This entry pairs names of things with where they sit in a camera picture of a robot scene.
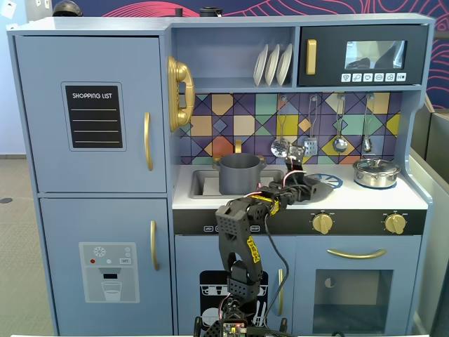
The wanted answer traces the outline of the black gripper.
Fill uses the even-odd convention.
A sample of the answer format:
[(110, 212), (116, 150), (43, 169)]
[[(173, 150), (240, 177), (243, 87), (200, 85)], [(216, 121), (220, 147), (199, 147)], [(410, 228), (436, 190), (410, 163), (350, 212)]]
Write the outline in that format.
[(301, 205), (319, 203), (330, 196), (329, 194), (316, 194), (320, 183), (320, 180), (311, 176), (304, 176), (302, 180), (288, 178), (284, 187), (281, 186), (280, 180), (273, 180), (270, 182), (270, 188), (273, 189), (272, 199), (278, 201), (281, 208), (295, 202)]

